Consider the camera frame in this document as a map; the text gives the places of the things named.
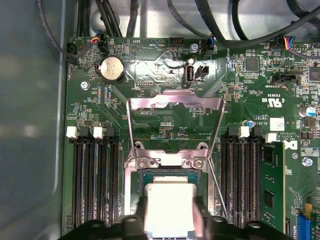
blue capacitor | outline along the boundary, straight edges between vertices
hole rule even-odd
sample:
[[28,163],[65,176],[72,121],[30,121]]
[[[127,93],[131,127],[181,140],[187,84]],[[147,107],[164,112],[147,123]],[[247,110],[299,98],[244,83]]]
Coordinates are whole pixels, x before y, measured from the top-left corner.
[[244,120],[242,122],[242,126],[247,126],[249,127],[250,129],[252,129],[254,126],[255,126],[255,122],[254,121],[251,121],[251,120]]

blue connector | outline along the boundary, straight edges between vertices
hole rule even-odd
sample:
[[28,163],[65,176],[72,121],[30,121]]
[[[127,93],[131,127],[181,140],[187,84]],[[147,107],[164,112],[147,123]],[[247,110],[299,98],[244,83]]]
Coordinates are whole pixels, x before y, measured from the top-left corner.
[[311,221],[305,215],[297,217],[297,236],[298,240],[311,240]]

black cable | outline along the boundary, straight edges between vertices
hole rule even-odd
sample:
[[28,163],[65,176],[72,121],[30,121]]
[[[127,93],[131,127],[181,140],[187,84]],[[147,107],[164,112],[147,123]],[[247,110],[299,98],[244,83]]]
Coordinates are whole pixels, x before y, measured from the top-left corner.
[[[293,14],[300,19],[309,14],[309,12],[303,6],[301,6],[297,0],[286,0],[286,3],[288,4],[291,12],[293,12]],[[320,19],[318,17],[315,16],[311,18],[308,20],[308,23],[315,26],[320,32]]]
[[89,0],[83,0],[82,3],[82,28],[83,28],[83,36],[90,37],[90,2]]
[[194,29],[191,25],[189,25],[183,18],[182,16],[178,13],[177,9],[175,8],[172,0],[167,0],[166,3],[168,4],[168,8],[172,14],[172,16],[175,18],[175,20],[180,23],[183,27],[188,29],[190,32],[193,34],[199,36],[202,39],[208,39],[208,35],[203,34],[199,32],[198,30]]
[[231,9],[232,23],[236,31],[236,34],[238,34],[239,38],[241,40],[248,40],[239,21],[239,1],[240,0],[232,1],[232,9]]
[[128,28],[126,29],[126,37],[127,38],[133,38],[135,35],[135,28],[137,23],[137,17],[138,17],[138,0],[131,0],[130,5],[130,20],[128,23]]
[[320,56],[306,56],[292,48],[289,49],[288,52],[306,60],[320,60]]
[[122,38],[122,33],[121,33],[121,30],[120,30],[119,24],[117,22],[115,12],[112,9],[109,0],[102,0],[102,4],[104,6],[104,9],[105,9],[106,13],[109,16],[113,31],[115,33],[115,36]]
[[92,43],[88,43],[86,46],[84,46],[84,48],[78,52],[77,54],[70,54],[68,53],[66,50],[62,49],[59,44],[57,43],[57,41],[55,40],[55,37],[53,36],[48,22],[46,20],[46,15],[45,15],[45,11],[44,11],[44,6],[43,6],[43,0],[36,0],[36,5],[38,7],[39,10],[39,16],[40,16],[40,20],[41,20],[41,24],[44,28],[44,31],[47,35],[47,37],[49,38],[50,42],[52,43],[52,45],[63,55],[65,55],[66,57],[70,58],[70,59],[78,59],[80,57],[82,57],[83,55],[86,54],[86,52],[91,48]]
[[101,0],[95,0],[97,6],[98,6],[98,9],[101,13],[101,18],[102,18],[102,21],[104,23],[104,26],[106,28],[106,32],[108,33],[109,37],[114,37],[114,32],[112,31],[112,27],[111,27],[111,23],[110,23],[110,19],[107,15],[107,12],[104,8],[104,5],[102,3]]
[[320,13],[320,6],[318,6],[306,16],[300,18],[298,21],[294,22],[293,24],[286,26],[278,31],[275,31],[268,35],[251,39],[251,40],[234,41],[234,40],[226,40],[224,38],[214,17],[212,16],[208,1],[207,0],[194,0],[194,1],[209,30],[212,32],[212,34],[216,37],[216,39],[222,46],[225,46],[226,48],[230,48],[230,49],[246,49],[246,48],[250,48],[252,46],[273,40],[276,37],[287,35],[288,33],[291,33],[292,31],[296,30],[297,28],[302,26],[304,23],[306,23],[308,20],[310,20],[311,18],[314,18],[316,15]]
[[78,0],[78,11],[76,16],[76,33],[77,37],[82,36],[82,7],[84,0]]

green circuit board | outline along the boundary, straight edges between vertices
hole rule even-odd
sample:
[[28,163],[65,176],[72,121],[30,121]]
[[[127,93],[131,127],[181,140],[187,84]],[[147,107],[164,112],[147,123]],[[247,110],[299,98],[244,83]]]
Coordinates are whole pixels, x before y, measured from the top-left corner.
[[[72,41],[81,49],[90,38],[77,37]],[[275,144],[277,150],[273,154],[282,157],[277,162],[279,165],[273,167],[277,168],[274,170],[277,179],[273,193],[281,192],[282,205],[278,205],[279,196],[274,196],[272,202],[277,204],[277,209],[282,209],[283,214],[272,225],[285,231],[284,222],[289,219],[291,228],[288,234],[296,238],[296,217],[304,212],[305,203],[311,201],[315,207],[320,207],[320,67],[317,63],[294,56],[282,47],[272,48],[269,43],[250,49],[226,49],[215,43],[214,48],[207,51],[207,41],[199,39],[107,38],[106,42],[107,55],[101,54],[94,44],[77,64],[68,65],[65,126],[66,129],[77,127],[78,131],[88,127],[91,133],[93,127],[104,127],[105,134],[108,134],[108,128],[115,128],[117,148],[112,150],[108,143],[105,151],[106,158],[116,151],[117,216],[125,213],[124,163],[131,151],[127,100],[152,98],[164,90],[188,89],[201,98],[223,98],[226,101],[212,154],[217,172],[220,139],[228,127],[239,128],[244,121],[253,121],[255,126],[262,128],[264,136],[277,134],[279,143]],[[196,53],[190,51],[192,44],[199,47]],[[295,43],[292,48],[308,56],[320,56],[320,44]],[[119,83],[106,83],[97,74],[97,64],[107,56],[121,59],[125,66],[125,77]],[[195,79],[186,84],[184,71],[189,59],[194,60]],[[204,76],[197,74],[203,66],[208,67],[208,74]],[[281,75],[294,76],[294,80],[281,83]],[[87,89],[81,88],[82,82],[88,83]],[[315,108],[314,117],[301,117],[300,109],[307,107]],[[169,104],[164,109],[139,109],[132,111],[133,135],[146,149],[168,153],[195,149],[199,142],[210,142],[216,124],[213,119],[218,114],[207,108],[185,108],[176,104]],[[75,158],[74,144],[67,137],[65,142],[64,233],[72,225]],[[303,165],[306,158],[312,160],[311,166]],[[265,172],[261,174],[263,180],[260,182],[272,182],[266,177],[268,167],[263,169]],[[272,184],[260,186],[260,189],[269,187],[272,189]],[[131,199],[137,200],[140,193],[136,192]],[[213,198],[216,206],[213,214],[219,214],[220,201],[216,196]],[[96,210],[96,203],[93,203],[91,218],[97,218]],[[276,209],[263,205],[260,220],[276,212]]]

black dimm slot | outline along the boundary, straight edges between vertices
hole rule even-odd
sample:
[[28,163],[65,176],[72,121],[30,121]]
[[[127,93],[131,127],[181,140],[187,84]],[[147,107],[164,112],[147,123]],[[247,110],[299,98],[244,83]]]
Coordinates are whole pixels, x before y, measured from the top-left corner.
[[233,163],[233,209],[232,212],[234,214],[234,224],[238,226],[239,222],[239,214],[238,214],[238,192],[240,190],[239,188],[239,169],[238,169],[238,162],[239,162],[239,156],[238,156],[238,143],[233,144],[233,153],[232,153],[232,163]]
[[227,173],[227,151],[226,151],[226,143],[223,142],[220,145],[220,191],[225,202],[225,207],[228,211],[228,200],[227,200],[227,187],[226,187],[226,173]]
[[243,155],[242,155],[242,162],[243,162],[243,223],[248,222],[250,218],[250,154],[249,154],[249,143],[242,144],[243,145]]
[[105,216],[105,202],[106,202],[106,177],[107,177],[107,152],[105,144],[97,144],[98,159],[97,159],[97,200],[96,211],[97,219],[101,221],[106,220]]
[[118,144],[111,144],[110,149],[110,193],[109,193],[109,224],[118,217],[118,194],[119,194],[119,147]]
[[243,211],[243,144],[238,143],[238,152],[237,152],[237,179],[238,182],[238,191],[237,193],[237,227],[242,228],[242,211]]
[[249,178],[248,178],[248,187],[249,187],[249,193],[248,193],[248,212],[249,216],[247,221],[253,221],[256,219],[255,217],[255,208],[256,208],[256,199],[255,199],[255,194],[256,194],[256,174],[255,174],[255,164],[256,164],[256,159],[255,159],[255,150],[256,146],[255,143],[249,143],[248,146],[248,151],[249,151],[249,162],[248,162],[248,168],[249,168]]
[[72,225],[81,224],[81,194],[82,194],[82,147],[73,144],[73,175],[72,175]]
[[256,220],[259,220],[260,219],[260,211],[259,211],[259,202],[260,202],[260,195],[259,195],[259,192],[260,192],[260,180],[259,180],[259,176],[260,176],[260,162],[262,160],[262,145],[261,144],[258,144],[258,143],[255,143],[254,144],[255,146],[255,162],[254,162],[254,179],[255,179],[255,193],[254,193],[254,196],[255,196],[255,219]]
[[83,175],[84,175],[84,221],[92,219],[93,185],[94,185],[94,145],[83,144]]
[[226,194],[227,194],[227,199],[228,199],[228,214],[230,216],[230,220],[232,221],[234,219],[233,216],[233,209],[234,209],[234,196],[233,196],[233,189],[234,189],[234,181],[233,181],[233,156],[234,156],[234,146],[232,143],[227,144],[228,147],[225,149],[227,152],[227,158],[226,158],[226,176],[225,176],[225,181],[226,181]]

